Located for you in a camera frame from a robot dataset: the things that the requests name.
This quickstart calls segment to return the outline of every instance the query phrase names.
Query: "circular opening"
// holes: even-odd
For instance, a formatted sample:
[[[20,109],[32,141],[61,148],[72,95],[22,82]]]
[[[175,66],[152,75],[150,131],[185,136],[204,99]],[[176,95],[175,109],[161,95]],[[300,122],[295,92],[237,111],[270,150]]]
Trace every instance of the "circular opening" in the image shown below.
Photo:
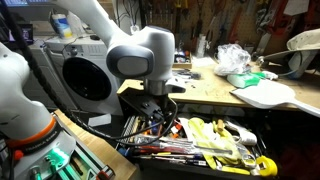
[[[104,71],[94,63],[78,57],[65,61],[63,77],[69,87],[83,98],[99,101],[111,93],[111,83]]]

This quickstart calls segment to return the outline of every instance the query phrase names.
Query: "wooden workbench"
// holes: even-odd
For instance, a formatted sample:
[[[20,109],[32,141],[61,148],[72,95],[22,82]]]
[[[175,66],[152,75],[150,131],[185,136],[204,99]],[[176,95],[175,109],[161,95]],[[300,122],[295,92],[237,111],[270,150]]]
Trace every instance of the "wooden workbench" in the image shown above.
[[[83,130],[67,118],[60,110],[54,112],[63,123],[106,165],[110,166],[116,176],[114,180],[132,179],[136,167],[119,154],[105,140]]]
[[[205,67],[194,67],[191,69],[193,72],[199,72],[202,75],[200,80],[195,80],[187,84],[185,93],[170,94],[169,96],[176,102],[192,103],[192,104],[206,104],[217,106],[232,106],[232,107],[252,107],[244,101],[238,99],[230,94],[234,90],[226,79],[214,74],[214,67],[217,64]],[[141,81],[126,80],[118,90],[118,94],[123,92],[126,88],[132,87],[142,89]],[[299,80],[279,79],[278,82],[291,87],[295,93],[296,98],[304,103],[320,108],[320,76],[306,73]],[[292,105],[281,105],[274,109],[281,110],[297,110]]]

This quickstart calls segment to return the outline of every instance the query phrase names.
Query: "robotic arm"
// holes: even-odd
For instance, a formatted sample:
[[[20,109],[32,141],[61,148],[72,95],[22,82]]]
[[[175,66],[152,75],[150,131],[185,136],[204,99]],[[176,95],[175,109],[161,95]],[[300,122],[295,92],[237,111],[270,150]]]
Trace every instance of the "robotic arm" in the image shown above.
[[[109,70],[122,79],[144,78],[144,90],[161,96],[184,92],[184,84],[172,80],[174,35],[166,29],[145,27],[132,36],[124,33],[96,0],[52,0],[89,24],[108,47]]]

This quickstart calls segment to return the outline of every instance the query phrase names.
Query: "bottle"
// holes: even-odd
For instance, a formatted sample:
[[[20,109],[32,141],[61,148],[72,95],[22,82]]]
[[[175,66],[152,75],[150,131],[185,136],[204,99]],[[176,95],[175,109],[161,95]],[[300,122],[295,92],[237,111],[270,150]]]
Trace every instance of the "bottle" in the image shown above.
[[[205,52],[205,48],[206,48],[206,36],[201,36],[199,37],[199,43],[198,43],[198,47],[197,47],[197,50],[196,50],[196,55],[197,55],[197,58],[202,58],[204,57],[204,52]]]

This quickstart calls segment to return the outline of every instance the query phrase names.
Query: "white plastic bag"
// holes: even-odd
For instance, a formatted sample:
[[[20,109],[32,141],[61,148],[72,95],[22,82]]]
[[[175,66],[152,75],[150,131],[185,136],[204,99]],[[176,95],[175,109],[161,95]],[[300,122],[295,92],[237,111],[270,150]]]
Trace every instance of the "white plastic bag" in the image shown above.
[[[242,74],[250,62],[250,54],[238,44],[218,46],[218,65],[214,72],[219,76]]]

